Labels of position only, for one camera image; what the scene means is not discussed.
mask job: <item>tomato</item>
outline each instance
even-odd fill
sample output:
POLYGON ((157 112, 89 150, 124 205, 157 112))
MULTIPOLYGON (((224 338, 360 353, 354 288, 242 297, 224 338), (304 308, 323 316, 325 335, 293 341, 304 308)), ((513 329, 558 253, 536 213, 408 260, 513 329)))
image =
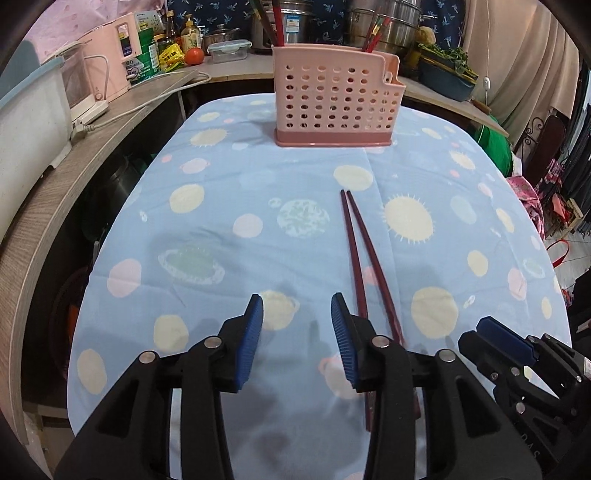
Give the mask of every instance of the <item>tomato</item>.
POLYGON ((200 48, 190 48, 187 50, 185 54, 185 63, 187 65, 199 65, 203 63, 203 59, 205 58, 205 54, 203 50, 200 48))

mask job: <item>tile floor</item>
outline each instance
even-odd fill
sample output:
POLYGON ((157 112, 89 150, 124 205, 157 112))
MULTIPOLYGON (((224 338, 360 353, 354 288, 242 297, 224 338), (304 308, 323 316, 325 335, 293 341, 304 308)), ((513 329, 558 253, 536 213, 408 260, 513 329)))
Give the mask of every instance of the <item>tile floor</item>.
MULTIPOLYGON (((556 233, 553 238, 561 237, 561 233, 556 233)), ((591 238, 583 237, 580 233, 569 233, 565 240, 570 244, 569 254, 564 259, 562 265, 556 269, 556 277, 562 288, 570 288, 574 285, 577 278, 583 275, 591 267, 591 238)), ((546 247, 554 243, 552 238, 544 241, 546 247)), ((566 251, 565 244, 557 244, 548 252, 552 261, 560 258, 566 251)))

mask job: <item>white appliance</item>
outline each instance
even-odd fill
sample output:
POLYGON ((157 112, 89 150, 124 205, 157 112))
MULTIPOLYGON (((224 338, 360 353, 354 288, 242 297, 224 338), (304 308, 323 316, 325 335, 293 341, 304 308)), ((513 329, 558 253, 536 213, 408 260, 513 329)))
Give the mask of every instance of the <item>white appliance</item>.
POLYGON ((72 114, 59 57, 40 66, 0 99, 0 239, 48 166, 72 145, 72 114))
POLYGON ((79 118, 82 124, 87 125, 108 109, 105 99, 107 87, 106 75, 109 74, 108 59, 102 55, 91 57, 102 57, 102 61, 106 64, 106 75, 103 81, 105 87, 102 93, 95 95, 86 70, 86 57, 82 42, 75 41, 70 43, 55 51, 51 56, 52 59, 58 57, 64 59, 64 64, 61 67, 61 76, 64 80, 68 104, 72 111, 72 122, 79 118))

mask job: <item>plastic food container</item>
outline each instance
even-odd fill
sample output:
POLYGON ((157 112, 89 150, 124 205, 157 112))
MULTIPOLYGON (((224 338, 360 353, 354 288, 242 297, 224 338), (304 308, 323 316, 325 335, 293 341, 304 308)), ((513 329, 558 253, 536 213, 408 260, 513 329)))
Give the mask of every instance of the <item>plastic food container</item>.
POLYGON ((213 63, 243 60, 248 57, 248 49, 252 47, 249 40, 229 40, 214 43, 207 48, 213 63))
POLYGON ((423 49, 418 61, 418 81, 443 96, 463 102, 472 94, 478 76, 468 72, 459 75, 451 60, 423 49))

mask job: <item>blue tablecloth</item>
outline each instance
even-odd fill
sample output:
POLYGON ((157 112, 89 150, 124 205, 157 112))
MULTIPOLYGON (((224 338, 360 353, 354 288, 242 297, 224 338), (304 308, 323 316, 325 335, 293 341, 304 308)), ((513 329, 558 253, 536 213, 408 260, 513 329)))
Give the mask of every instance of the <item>blue tablecloth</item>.
MULTIPOLYGON (((270 94, 208 103, 141 178, 90 276, 70 422, 78 431, 140 352, 187 350, 256 292, 265 320, 252 375, 223 396, 236 479, 361 479, 363 399, 345 380, 330 321, 337 291, 355 311, 341 188, 354 192, 410 350, 457 350, 486 315, 568 342, 566 311, 525 209, 458 127, 402 108, 387 148, 279 148, 274 116, 270 94)), ((387 335, 357 240, 369 318, 387 335)))

